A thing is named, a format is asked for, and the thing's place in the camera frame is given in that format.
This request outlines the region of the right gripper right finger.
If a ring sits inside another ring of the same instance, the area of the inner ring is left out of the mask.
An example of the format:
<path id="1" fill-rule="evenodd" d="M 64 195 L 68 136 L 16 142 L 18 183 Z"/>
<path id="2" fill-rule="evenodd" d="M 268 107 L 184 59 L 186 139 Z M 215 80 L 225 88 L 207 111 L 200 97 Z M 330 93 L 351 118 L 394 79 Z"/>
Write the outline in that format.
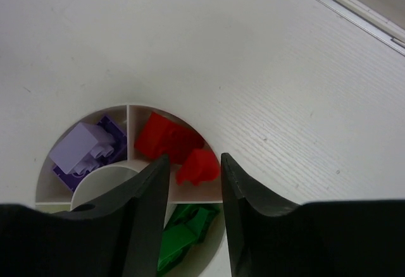
<path id="1" fill-rule="evenodd" d="M 233 276 L 403 276 L 404 201 L 296 204 L 221 155 Z"/>

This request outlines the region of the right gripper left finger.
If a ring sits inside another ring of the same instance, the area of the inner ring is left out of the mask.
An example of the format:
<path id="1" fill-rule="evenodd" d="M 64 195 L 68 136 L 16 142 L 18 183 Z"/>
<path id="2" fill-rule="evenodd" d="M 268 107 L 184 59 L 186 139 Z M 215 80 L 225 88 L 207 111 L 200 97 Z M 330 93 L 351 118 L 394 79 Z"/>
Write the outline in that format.
<path id="1" fill-rule="evenodd" d="M 169 182 L 164 155 L 72 211 L 3 204 L 1 275 L 156 276 Z"/>

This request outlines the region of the dark green lego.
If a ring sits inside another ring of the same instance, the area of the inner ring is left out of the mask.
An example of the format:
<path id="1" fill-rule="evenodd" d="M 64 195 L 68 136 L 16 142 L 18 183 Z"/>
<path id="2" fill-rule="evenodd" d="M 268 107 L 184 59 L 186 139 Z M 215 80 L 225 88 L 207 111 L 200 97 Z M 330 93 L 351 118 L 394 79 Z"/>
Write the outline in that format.
<path id="1" fill-rule="evenodd" d="M 163 230 L 158 276 L 180 264 L 188 251 L 203 243 L 213 220 L 220 213 L 214 204 L 179 204 Z"/>

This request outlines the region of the purple lego plate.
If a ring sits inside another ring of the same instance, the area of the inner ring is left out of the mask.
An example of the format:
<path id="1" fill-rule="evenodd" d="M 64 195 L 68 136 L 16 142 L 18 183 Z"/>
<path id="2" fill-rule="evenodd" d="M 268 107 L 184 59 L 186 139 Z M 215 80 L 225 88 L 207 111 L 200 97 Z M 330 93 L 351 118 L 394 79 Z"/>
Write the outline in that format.
<path id="1" fill-rule="evenodd" d="M 109 157 L 101 157 L 100 167 L 124 160 L 127 158 L 127 133 L 118 126 L 118 124 L 110 118 L 110 116 L 103 116 L 98 123 L 92 124 L 103 128 L 106 132 L 112 134 L 115 143 L 113 144 L 114 152 Z M 92 171 L 88 171 L 82 175 L 76 173 L 65 174 L 54 163 L 53 173 L 73 192 L 78 187 L 78 184 Z"/>

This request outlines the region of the purple lego brick top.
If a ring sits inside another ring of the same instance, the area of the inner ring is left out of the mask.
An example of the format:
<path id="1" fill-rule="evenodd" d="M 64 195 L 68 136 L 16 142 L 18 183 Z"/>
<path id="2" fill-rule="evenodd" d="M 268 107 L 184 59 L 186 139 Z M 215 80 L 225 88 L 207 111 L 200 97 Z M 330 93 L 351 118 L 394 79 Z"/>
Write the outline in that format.
<path id="1" fill-rule="evenodd" d="M 100 167 L 101 157 L 109 157 L 115 140 L 97 125 L 78 123 L 50 151 L 50 159 L 63 173 L 82 175 Z"/>

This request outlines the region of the red cone lego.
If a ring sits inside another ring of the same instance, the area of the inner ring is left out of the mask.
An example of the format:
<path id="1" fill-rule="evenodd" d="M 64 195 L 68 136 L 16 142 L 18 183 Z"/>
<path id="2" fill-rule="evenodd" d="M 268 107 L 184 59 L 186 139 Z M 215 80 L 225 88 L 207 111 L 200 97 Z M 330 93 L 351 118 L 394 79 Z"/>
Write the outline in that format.
<path id="1" fill-rule="evenodd" d="M 176 172 L 176 182 L 178 185 L 191 182 L 198 186 L 201 182 L 217 179 L 219 174 L 220 165 L 214 152 L 208 149 L 194 149 Z"/>

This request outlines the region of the red arch lego brick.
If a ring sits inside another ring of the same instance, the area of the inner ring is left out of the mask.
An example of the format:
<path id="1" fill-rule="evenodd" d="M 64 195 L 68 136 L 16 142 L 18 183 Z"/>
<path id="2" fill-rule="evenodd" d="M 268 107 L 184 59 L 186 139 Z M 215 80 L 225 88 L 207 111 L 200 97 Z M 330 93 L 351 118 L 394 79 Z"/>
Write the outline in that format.
<path id="1" fill-rule="evenodd" d="M 151 113 L 134 142 L 134 148 L 147 158 L 167 154 L 172 164 L 183 164 L 194 149 L 202 149 L 204 145 L 204 139 L 196 131 L 158 113 Z"/>

